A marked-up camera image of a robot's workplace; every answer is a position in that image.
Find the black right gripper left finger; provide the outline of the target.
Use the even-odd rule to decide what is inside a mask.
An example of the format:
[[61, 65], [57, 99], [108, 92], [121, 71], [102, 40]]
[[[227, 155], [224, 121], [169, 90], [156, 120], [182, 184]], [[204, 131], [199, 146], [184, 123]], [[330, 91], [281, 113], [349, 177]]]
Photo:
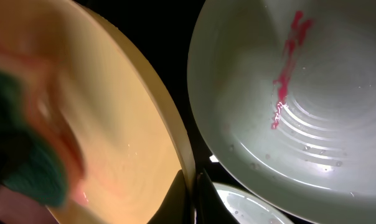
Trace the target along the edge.
[[167, 191], [161, 206], [148, 224], [190, 224], [190, 198], [185, 178], [179, 170]]

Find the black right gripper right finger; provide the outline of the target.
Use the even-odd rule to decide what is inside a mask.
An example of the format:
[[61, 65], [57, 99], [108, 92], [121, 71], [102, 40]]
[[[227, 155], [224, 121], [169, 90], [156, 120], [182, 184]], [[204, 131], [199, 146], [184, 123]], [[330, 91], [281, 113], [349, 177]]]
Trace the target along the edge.
[[197, 175], [196, 201], [199, 224], [238, 224], [223, 204], [205, 169]]

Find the yellow plate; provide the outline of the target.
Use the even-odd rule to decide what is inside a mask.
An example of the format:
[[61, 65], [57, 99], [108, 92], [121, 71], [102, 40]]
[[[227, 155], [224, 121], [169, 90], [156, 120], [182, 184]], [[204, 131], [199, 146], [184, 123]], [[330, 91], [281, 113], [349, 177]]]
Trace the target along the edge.
[[0, 223], [148, 223], [182, 170], [191, 201], [195, 162], [160, 77], [112, 23], [73, 1], [0, 0], [0, 71], [30, 96], [54, 81], [56, 104], [82, 151], [85, 175], [63, 207], [0, 185]]

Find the green plate with red stain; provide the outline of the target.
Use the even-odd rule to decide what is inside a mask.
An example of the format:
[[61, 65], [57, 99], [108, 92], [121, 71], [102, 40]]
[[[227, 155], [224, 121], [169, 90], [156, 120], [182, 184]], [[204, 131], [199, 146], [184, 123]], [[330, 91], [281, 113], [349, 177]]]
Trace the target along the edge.
[[376, 223], [376, 0], [206, 1], [187, 86], [221, 165], [314, 223]]

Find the green yellow sponge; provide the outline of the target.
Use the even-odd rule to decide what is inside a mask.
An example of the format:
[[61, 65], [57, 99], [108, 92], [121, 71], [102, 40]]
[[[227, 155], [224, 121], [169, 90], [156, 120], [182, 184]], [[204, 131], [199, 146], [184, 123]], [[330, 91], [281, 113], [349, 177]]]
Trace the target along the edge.
[[85, 175], [82, 151], [46, 80], [34, 103], [22, 80], [0, 71], [0, 185], [49, 207], [63, 207]]

